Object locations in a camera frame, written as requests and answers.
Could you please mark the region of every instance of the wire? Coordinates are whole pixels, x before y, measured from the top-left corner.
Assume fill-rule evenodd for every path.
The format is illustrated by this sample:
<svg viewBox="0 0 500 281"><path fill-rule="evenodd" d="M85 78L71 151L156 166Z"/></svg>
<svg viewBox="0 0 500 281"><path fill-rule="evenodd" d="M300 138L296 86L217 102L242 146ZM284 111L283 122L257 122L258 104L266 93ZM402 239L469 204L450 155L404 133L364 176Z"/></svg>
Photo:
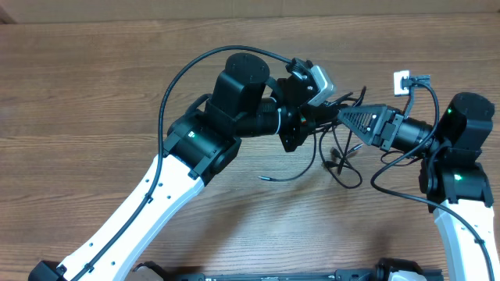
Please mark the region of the wire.
<svg viewBox="0 0 500 281"><path fill-rule="evenodd" d="M432 153L432 155L429 158L429 161L427 162L427 175L430 175L431 178L430 180L431 188L434 188L434 169L432 169L431 167L434 167L434 160L436 159L436 155L438 155L438 153L441 152L441 150L449 147L451 147L451 145L448 142L444 142L443 144L441 144L439 148L437 148Z"/></svg>
<svg viewBox="0 0 500 281"><path fill-rule="evenodd" d="M296 180L298 179L299 177L301 177L302 175L305 174L305 172L307 172L309 170L309 168L311 168L311 166L313 165L314 163L314 159L316 158L316 134L313 134L314 136L314 149L312 150L312 158L311 158L311 162L309 163L309 165L307 165L307 167L302 171L300 172L297 176L293 176L291 178L288 178L288 179L274 179L272 177L268 177L268 176L259 176L259 178L261 180L265 180L265 181L272 181L272 182L287 182L287 181L292 181L292 180Z"/></svg>
<svg viewBox="0 0 500 281"><path fill-rule="evenodd" d="M319 145L318 145L318 148L319 148L319 151L320 151L320 157L321 157L321 161L323 162L323 165L324 167L328 170L328 172L331 174L331 176L338 182L338 184L340 184L343 188L347 188L347 189L354 189L354 188L357 188L361 185L361 183L363 182L363 177L361 176L361 173L359 173L359 171L357 169L354 169L354 167L352 167L352 165L348 162L348 161L345 161L345 164L348 166L348 169L351 169L352 171L354 171L354 173L356 173L359 177L359 183L354 185L354 186L348 186L347 184L345 183L342 183L337 176L335 176L334 172L331 171L331 169L329 168L328 166L328 163L327 163L327 160L325 159L325 157L323 156L323 150L321 149L321 144L323 143L323 138L325 137L325 135L328 133L328 131L330 130L332 126L329 126L329 127L326 127L323 131L323 133L321 134L321 137L320 137L320 142L319 142Z"/></svg>
<svg viewBox="0 0 500 281"><path fill-rule="evenodd" d="M429 139L432 138L432 136L436 132L436 129L438 128L438 122L439 122L439 103L438 103L438 97L436 96L436 93L434 92L434 90L430 86L427 86L426 84L423 84L423 83L420 83L420 82L413 82L413 86L424 87L432 95L432 99L434 101L434 107L435 107L434 125L432 126L432 131L417 146L415 146L414 149L412 149L411 151L406 152L405 154L399 156L393 162L390 162L389 164L387 164L386 166L384 166L382 169L378 170L372 176L372 179L371 179L370 183L371 183L371 185L372 185L373 188L375 188L376 190L378 190L380 192L383 192L383 193L389 194L389 195L393 195L393 196L397 196L397 197L401 197L401 198L404 198L404 199L408 199L408 200L413 200L413 201L417 201L417 202L420 202L420 203L424 203L424 204L430 205L430 206L435 207L435 208L439 208L439 209L447 212L448 214L454 216L456 219L458 219L473 234L475 242L479 244L481 250L483 251L484 260L486 261L486 266L487 266L488 274L490 276L490 281L495 281L495 276L494 276L494 273L493 273L493 266L491 264L491 259L490 259L490 255L488 253L488 250L486 249L486 246L484 245L484 240L481 239L481 237L476 232L476 230L464 218L462 218L459 214L457 214L456 212L454 212L450 208L447 208L447 207L445 207L445 206L443 206L441 204L438 204L436 202L429 201L427 199L424 199L424 198L421 198L421 197L418 197L418 196L413 196L413 195L410 195L410 194L403 194L403 193L400 193L400 192L397 192L397 191L388 190L388 189L385 189L383 187L378 186L375 183L375 180L377 179L377 177L380 176L383 172L387 171L389 168L391 168L392 166L396 165L398 162L400 162L404 158L408 158L409 156L413 155L413 153L415 153L416 151L420 150L422 148L422 146L424 146L425 143L427 143L429 141Z"/></svg>
<svg viewBox="0 0 500 281"><path fill-rule="evenodd" d="M139 204L135 212L132 214L132 216L123 224L123 226L118 230L118 232L111 238L111 240L108 241L108 243L84 266L83 269L78 272L78 274L75 275L71 279L71 281L77 281L79 280L85 273L87 273L89 270L94 268L95 263L104 255L105 252L107 252L108 249L122 236L122 234L127 230L127 228L132 224L132 222L137 218L139 213L142 211L144 206L152 199L152 194L153 191L155 191L156 185L158 184L159 176L162 172L162 164L163 160L161 159L163 157L163 116L165 114L165 106L166 106L166 101L168 100L170 96L170 92L173 89L173 86L179 81L179 79L196 63L200 62L201 60L205 59L206 57L209 57L211 55L214 55L218 52L223 52L223 51L230 51L230 50L241 50L241 51L248 51L248 52L256 52L261 55L266 55L269 56L273 59L280 60L285 63L291 63L290 59L287 59L281 55L274 54L272 52L268 52L259 48L254 48L254 47L249 47L249 46L242 46L242 45L230 45L230 46L224 46L224 47L219 47L215 48L211 51L208 51L196 59L193 59L191 62L189 62L170 82L170 85L165 91L165 94L163 95L162 99L162 104L160 105L159 108L159 116L158 116L158 161L156 165L156 172L155 172L155 178L153 179L153 182L151 184L151 187L149 188L148 193L145 195L144 199L142 202Z"/></svg>
<svg viewBox="0 0 500 281"><path fill-rule="evenodd" d="M339 174L339 175L342 173L342 167L344 166L344 162L347 159L347 150L349 149L349 144L351 143L351 137L352 137L352 131L349 130L349 135L347 137L347 142L345 143L344 153L342 154L342 158L341 158L341 160L340 160L340 162L338 164L338 167L337 167L337 174Z"/></svg>
<svg viewBox="0 0 500 281"><path fill-rule="evenodd" d="M352 107L356 107L356 106L360 106L362 103L363 103L363 99L365 98L365 93L366 93L366 86L363 86L362 90L361 90L361 94L359 94L359 98L357 98L354 102L354 104L352 104ZM345 144L345 150L344 150L344 154L342 155L342 158L339 162L339 165L337 167L337 174L341 174L342 173L342 167L344 167L344 162L347 160L347 151L348 151L348 148L349 148L349 144L351 143L351 137L352 137L352 130L349 130L349 136L347 138L347 143Z"/></svg>
<svg viewBox="0 0 500 281"><path fill-rule="evenodd" d="M391 154L394 154L394 153L401 153L401 154L403 154L403 153L405 153L405 152L403 152L403 151L387 151L387 152L385 152L384 154L382 154L382 156L380 157L380 161L381 161L382 163L384 163L385 165L388 165L388 164L389 164L389 162L385 162L385 161L384 161L384 158L385 158L386 156L391 155ZM395 164L395 165L394 165L394 167L406 167L406 166L408 166L408 165L412 165L413 163L415 163L415 162L417 162L417 161L419 161L419 160L421 160L421 159L422 159L422 157L416 157L416 158L412 159L410 162L408 162L408 163L406 163L406 164Z"/></svg>

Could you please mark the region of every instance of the wooden table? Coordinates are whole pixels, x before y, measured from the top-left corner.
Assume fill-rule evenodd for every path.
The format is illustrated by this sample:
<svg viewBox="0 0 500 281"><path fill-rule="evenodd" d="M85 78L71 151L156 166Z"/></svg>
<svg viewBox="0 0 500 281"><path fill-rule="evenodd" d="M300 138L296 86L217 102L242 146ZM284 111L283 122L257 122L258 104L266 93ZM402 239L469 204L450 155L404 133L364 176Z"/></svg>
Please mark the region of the wooden table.
<svg viewBox="0 0 500 281"><path fill-rule="evenodd" d="M86 241L135 188L156 153L159 102L195 56L246 44L323 66L339 93L368 87L365 103L402 108L392 73L432 75L441 108L460 91L500 104L500 15L342 16L0 26L0 279L26 279L41 259L60 261ZM230 53L190 70L166 126L211 92ZM275 77L284 65L267 59ZM412 116L432 122L419 91ZM480 157L500 198L500 114ZM339 130L341 143L347 130ZM329 150L333 138L326 137ZM244 140L238 157L180 210L139 261L201 266L206 273L327 272L407 258L446 270L433 216L421 204L375 191L381 151L363 148L364 175L346 190L312 154L312 139L285 154L278 137ZM380 178L421 195L418 164ZM342 174L356 181L348 171ZM497 241L500 221L495 220Z"/></svg>

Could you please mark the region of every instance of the black cable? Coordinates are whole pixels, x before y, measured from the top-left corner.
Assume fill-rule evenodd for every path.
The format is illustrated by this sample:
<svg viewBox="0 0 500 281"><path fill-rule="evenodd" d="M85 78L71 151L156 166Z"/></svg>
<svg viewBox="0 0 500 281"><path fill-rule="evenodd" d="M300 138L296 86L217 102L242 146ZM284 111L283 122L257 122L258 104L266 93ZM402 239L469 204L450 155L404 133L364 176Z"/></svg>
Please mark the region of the black cable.
<svg viewBox="0 0 500 281"><path fill-rule="evenodd" d="M414 86L425 87L430 92L430 94L432 95L432 99L434 101L434 107L435 107L434 125L432 126L432 131L416 147L414 147L414 149L412 149L411 151L406 152L405 154L399 156L393 162L387 164L382 169L378 170L372 176L372 179L371 179L370 183L371 183L371 185L372 185L373 188L375 188L376 190L378 190L380 192L383 192L383 193L389 194L389 195L393 195L393 196L397 196L397 197L401 197L401 198L405 198L405 199L408 199L408 200L413 200L413 201L417 201L417 202L420 202L420 203L424 203L424 204L433 206L435 208L439 208L439 209L447 212L448 214L454 216L456 219L458 219L473 234L475 242L479 244L481 250L483 251L484 260L486 261L486 266L487 266L488 274L490 276L490 281L495 281L495 276L494 276L494 273L493 273L493 266L491 264L491 259L490 259L490 255L488 253L488 250L486 249L486 246L484 245L484 240L481 239L481 237L476 232L476 230L464 218L462 218L459 214L457 214L456 212L454 212L450 208L446 208L445 206L443 206L441 204L435 203L433 201L429 201L427 199L424 199L424 198L421 198L421 197L418 197L418 196L413 196L413 195L410 195L410 194L403 194L403 193L400 193L400 192L397 192L397 191L388 190L388 189L385 189L383 187L379 187L375 183L375 180L377 179L377 177L380 176L383 172L387 171L389 168L391 168L392 166L396 165L398 162L400 162L404 158L408 158L409 156L412 156L413 153L415 153L416 151L420 150L422 148L422 146L424 146L425 143L427 143L429 141L429 139L432 138L432 136L436 132L436 129L438 128L438 122L439 122L439 103L438 103L438 97L436 96L436 93L434 92L434 90L430 86L427 86L426 84L422 84L420 82L413 82L413 85Z"/></svg>
<svg viewBox="0 0 500 281"><path fill-rule="evenodd" d="M341 160L338 163L338 167L337 167L337 174L339 174L339 175L342 173L342 167L344 166L344 162L347 159L347 150L349 149L349 144L351 143L351 137L352 137L352 131L349 130L349 135L347 137L347 142L345 143L344 153L342 154Z"/></svg>
<svg viewBox="0 0 500 281"><path fill-rule="evenodd" d="M321 157L321 161L323 162L323 165L324 167L328 170L328 172L331 174L331 176L338 182L338 184L340 184L343 188L347 188L347 189L354 189L354 188L357 188L361 185L361 183L363 182L363 177L361 176L361 173L359 173L359 171L357 169L354 169L352 166L349 167L349 169L351 169L352 171L354 171L354 173L356 173L359 177L359 183L354 185L354 186L348 186L347 184L345 183L342 183L338 178L337 176L335 176L334 172L331 171L331 169L328 167L328 164L327 164L327 160L325 159L325 157L323 156L323 150L321 149L321 144L323 143L323 138L325 137L325 135L328 133L328 131L330 130L331 126L327 127L324 129L323 133L321 134L321 137L320 137L320 142L318 143L318 150L320 152L320 157Z"/></svg>
<svg viewBox="0 0 500 281"><path fill-rule="evenodd" d="M241 46L241 45L230 45L230 46L224 46L224 47L219 47L215 48L212 51L208 51L196 59L193 59L191 62L189 62L170 82L170 85L165 91L165 94L163 95L163 100L162 104L160 105L159 108L159 116L158 116L158 161L157 161L157 166L156 166L156 172L155 172L155 178L153 179L153 182L151 184L151 187L149 188L148 193L145 195L144 199L142 202L139 204L135 212L132 214L132 216L123 224L123 226L118 230L118 232L111 238L110 241L84 266L83 269L78 272L78 274L75 275L71 279L71 281L77 281L79 280L85 273L87 273L90 269L94 268L95 263L103 256L105 252L107 252L108 249L122 236L122 234L127 230L127 228L132 224L132 222L137 218L139 213L142 211L144 206L151 200L153 191L155 191L156 185L158 184L159 176L162 172L162 159L160 157L163 157L163 116L165 113L165 106L166 106L166 101L170 96L170 92L173 89L173 86L177 83L177 81L196 63L200 62L206 57L209 57L211 55L214 55L218 52L223 52L223 51L230 51L230 50L241 50L241 51L248 51L248 52L256 52L261 55L267 55L273 59L280 60L285 63L291 63L290 59L287 59L283 56L274 54L272 52L264 51L259 48L253 48L249 46Z"/></svg>
<svg viewBox="0 0 500 281"><path fill-rule="evenodd" d="M352 104L352 107L360 106L363 103L363 99L365 98L365 93L366 93L366 86L363 86L363 88L361 90L361 94L359 94L359 98L357 98L355 100L354 104ZM349 144L351 143L351 137L352 137L352 130L349 130L349 136L347 138L347 143L345 144L344 155L342 156L342 158L338 164L338 167L337 167L337 174L339 174L339 175L342 173L342 168L344 167L344 162L347 159L347 151L349 149Z"/></svg>
<svg viewBox="0 0 500 281"><path fill-rule="evenodd" d="M275 178L272 178L272 177L269 177L269 176L259 176L259 178L261 180L265 180L265 181L272 181L272 182L280 182L280 183L283 183L283 182L287 182L287 181L292 181L292 180L296 180L298 179L299 177L301 177L302 175L305 174L305 172L307 172L309 170L309 168L311 168L311 166L313 165L314 163L314 159L316 158L316 134L313 134L314 136L314 149L312 150L312 158L311 158L311 162L309 163L309 165L307 165L307 167L302 171L300 172L297 176L293 176L291 178L288 178L288 179L275 179Z"/></svg>
<svg viewBox="0 0 500 281"><path fill-rule="evenodd" d="M382 154L382 156L380 157L380 161L381 161L382 163L384 163L385 165L388 165L388 164L389 164L389 162L385 162L385 161L384 161L384 158L385 158L386 156L391 155L391 154L394 154L394 153L401 153L401 154L404 154L405 152L403 152L403 151L387 151L387 152L385 152L384 154ZM394 167L406 167L406 166L408 166L408 165L412 165L413 163L415 163L415 162L417 162L417 161L419 161L419 160L421 160L421 159L422 159L422 157L416 157L416 158L412 159L410 162L408 162L408 163L406 163L406 164L396 164L396 165L394 165Z"/></svg>
<svg viewBox="0 0 500 281"><path fill-rule="evenodd" d="M439 152L441 152L445 148L451 147L450 143L444 142L441 144L430 156L428 162L427 162L427 175L430 175L430 186L434 187L434 160L436 159L436 155L438 155Z"/></svg>

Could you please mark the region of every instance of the wood grain surface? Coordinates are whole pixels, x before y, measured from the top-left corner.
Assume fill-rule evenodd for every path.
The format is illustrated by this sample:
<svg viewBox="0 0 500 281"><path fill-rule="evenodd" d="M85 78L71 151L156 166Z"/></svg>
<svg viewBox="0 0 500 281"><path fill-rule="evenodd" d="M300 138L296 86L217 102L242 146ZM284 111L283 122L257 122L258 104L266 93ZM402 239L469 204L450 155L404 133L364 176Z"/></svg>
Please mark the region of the wood grain surface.
<svg viewBox="0 0 500 281"><path fill-rule="evenodd" d="M41 259L60 261L86 241L136 187L156 153L163 92L197 55L246 44L323 66L339 93L368 87L365 103L403 107L392 73L430 74L441 108L474 91L500 104L500 15L339 16L0 26L0 280L27 279ZM174 89L166 126L211 92L230 52L190 70ZM284 65L269 62L275 77ZM432 122L419 91L412 116ZM500 114L480 157L500 198ZM347 130L340 129L344 143ZM446 272L425 205L369 184L381 151L352 159L361 187L340 187L310 160L312 139L286 154L278 137L245 139L238 157L154 239L139 261L206 273L328 272L407 258ZM325 138L329 150L333 137ZM421 195L418 164L384 186ZM341 176L354 183L349 171ZM497 240L500 221L495 218Z"/></svg>

